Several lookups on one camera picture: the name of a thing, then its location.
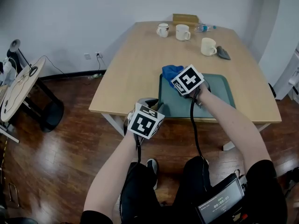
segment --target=black pants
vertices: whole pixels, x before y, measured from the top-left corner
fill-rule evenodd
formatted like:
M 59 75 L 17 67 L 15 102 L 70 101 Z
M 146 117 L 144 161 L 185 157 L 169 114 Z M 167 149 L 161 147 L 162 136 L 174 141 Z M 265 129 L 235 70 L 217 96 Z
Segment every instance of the black pants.
M 131 163 L 129 171 L 135 164 Z M 129 173 L 121 196 L 123 223 L 200 223 L 191 203 L 212 188 L 208 163 L 203 158 L 197 156 L 186 163 L 171 207 L 160 207 L 153 190 L 156 181 L 153 170 L 143 164 Z

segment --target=black table base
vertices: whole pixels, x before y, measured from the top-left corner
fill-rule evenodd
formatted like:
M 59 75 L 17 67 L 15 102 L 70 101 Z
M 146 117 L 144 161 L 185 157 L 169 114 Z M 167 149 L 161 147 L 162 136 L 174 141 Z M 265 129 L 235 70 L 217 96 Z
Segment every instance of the black table base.
M 39 86 L 45 94 L 52 100 L 42 110 L 31 99 L 25 98 L 28 106 L 22 103 L 23 111 L 30 117 L 35 119 L 43 132 L 50 132 L 59 124 L 64 114 L 64 104 L 60 101 L 45 84 L 38 79 L 36 85 Z

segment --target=blue cloth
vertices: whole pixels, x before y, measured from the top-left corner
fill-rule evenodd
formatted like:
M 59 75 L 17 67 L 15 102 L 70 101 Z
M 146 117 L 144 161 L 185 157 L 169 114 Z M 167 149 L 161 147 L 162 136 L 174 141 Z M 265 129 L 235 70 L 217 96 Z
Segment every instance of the blue cloth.
M 168 81 L 170 86 L 174 88 L 173 84 L 171 83 L 171 80 L 176 77 L 184 67 L 182 65 L 175 66 L 175 65 L 166 65 L 162 67 L 162 76 Z

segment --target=table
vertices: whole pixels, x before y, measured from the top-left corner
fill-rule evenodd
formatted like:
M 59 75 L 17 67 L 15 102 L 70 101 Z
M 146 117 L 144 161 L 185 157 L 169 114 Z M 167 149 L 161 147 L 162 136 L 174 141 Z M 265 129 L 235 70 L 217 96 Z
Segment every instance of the table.
M 38 78 L 45 62 L 45 57 L 41 57 L 31 63 L 38 68 L 31 77 L 28 75 L 29 66 L 25 66 L 18 74 L 5 95 L 1 109 L 2 121 L 9 121 L 19 107 L 21 107 L 24 112 L 40 124 L 41 130 L 44 132 L 53 130 L 59 124 L 64 113 L 64 105 Z M 43 110 L 27 97 L 34 84 L 38 85 L 52 100 Z
M 110 63 L 93 97 L 89 110 L 101 113 L 123 135 L 122 120 L 144 97 L 158 97 L 162 67 L 169 64 L 193 64 L 202 73 L 223 75 L 229 84 L 237 110 L 246 115 L 260 130 L 281 117 L 260 67 L 234 30 L 217 27 L 211 32 L 191 32 L 190 41 L 175 38 L 175 26 L 169 36 L 156 34 L 160 22 L 137 22 L 126 41 Z M 231 60 L 204 56 L 201 39 L 209 37 L 221 45 Z M 199 122 L 216 122 L 213 118 L 196 118 Z M 224 150 L 233 147 L 232 143 Z

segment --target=forearm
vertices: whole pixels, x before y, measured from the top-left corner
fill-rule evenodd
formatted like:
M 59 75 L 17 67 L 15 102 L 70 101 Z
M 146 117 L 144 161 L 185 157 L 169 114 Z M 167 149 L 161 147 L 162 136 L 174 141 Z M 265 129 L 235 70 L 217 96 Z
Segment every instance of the forearm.
M 202 93 L 200 100 L 242 153 L 247 171 L 260 160 L 271 160 L 261 134 L 246 116 L 210 92 Z
M 136 153 L 134 135 L 128 132 L 94 178 L 84 210 L 98 211 L 110 219 L 126 180 L 128 168 Z

